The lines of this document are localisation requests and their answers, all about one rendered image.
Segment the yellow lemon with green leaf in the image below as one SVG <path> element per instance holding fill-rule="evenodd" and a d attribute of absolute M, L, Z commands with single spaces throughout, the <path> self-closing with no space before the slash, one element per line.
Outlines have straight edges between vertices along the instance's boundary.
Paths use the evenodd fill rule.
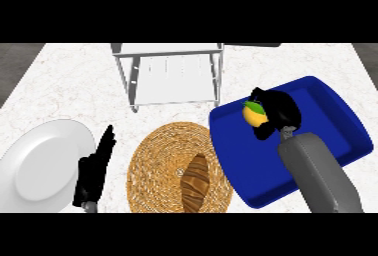
<path fill-rule="evenodd" d="M 262 123 L 268 121 L 261 105 L 252 101 L 243 102 L 242 116 L 246 123 L 252 127 L 258 127 Z"/>

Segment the wicker basket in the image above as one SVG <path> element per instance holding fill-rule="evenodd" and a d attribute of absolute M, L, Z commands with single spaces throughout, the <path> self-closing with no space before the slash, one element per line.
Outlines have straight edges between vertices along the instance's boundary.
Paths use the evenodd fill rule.
<path fill-rule="evenodd" d="M 191 122 L 160 126 L 138 144 L 128 166 L 129 211 L 222 213 L 231 194 L 209 130 Z"/>

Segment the blue tray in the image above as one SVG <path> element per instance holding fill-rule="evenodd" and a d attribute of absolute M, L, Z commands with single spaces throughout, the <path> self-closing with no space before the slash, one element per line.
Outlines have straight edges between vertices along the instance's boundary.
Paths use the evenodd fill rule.
<path fill-rule="evenodd" d="M 299 191 L 313 212 L 360 212 L 342 167 L 372 152 L 373 144 L 346 103 L 313 76 L 256 90 L 253 99 L 295 119 L 274 123 L 256 136 L 242 116 L 242 100 L 209 113 L 218 162 L 243 202 L 261 208 Z"/>

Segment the white plate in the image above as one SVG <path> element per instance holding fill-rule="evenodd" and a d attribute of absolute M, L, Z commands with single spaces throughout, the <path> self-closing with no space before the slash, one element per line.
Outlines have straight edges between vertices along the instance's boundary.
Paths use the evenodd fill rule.
<path fill-rule="evenodd" d="M 59 212 L 73 199 L 78 160 L 94 149 L 78 121 L 53 120 L 32 128 L 0 159 L 0 212 Z"/>

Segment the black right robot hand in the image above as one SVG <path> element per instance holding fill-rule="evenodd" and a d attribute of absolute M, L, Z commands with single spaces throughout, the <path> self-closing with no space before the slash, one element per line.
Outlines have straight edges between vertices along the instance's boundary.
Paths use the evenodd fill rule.
<path fill-rule="evenodd" d="M 296 103 L 286 92 L 253 88 L 249 101 L 256 100 L 267 115 L 267 121 L 253 127 L 253 135 L 258 140 L 265 140 L 274 131 L 283 127 L 301 127 L 301 112 Z"/>

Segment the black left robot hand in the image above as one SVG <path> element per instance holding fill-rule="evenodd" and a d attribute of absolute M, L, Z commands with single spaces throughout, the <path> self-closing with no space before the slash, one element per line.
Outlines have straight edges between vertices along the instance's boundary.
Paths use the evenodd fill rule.
<path fill-rule="evenodd" d="M 100 199 L 115 143 L 113 126 L 109 125 L 103 132 L 95 152 L 78 160 L 78 180 L 72 200 L 75 207 L 81 207 L 81 204 L 87 201 L 97 203 Z"/>

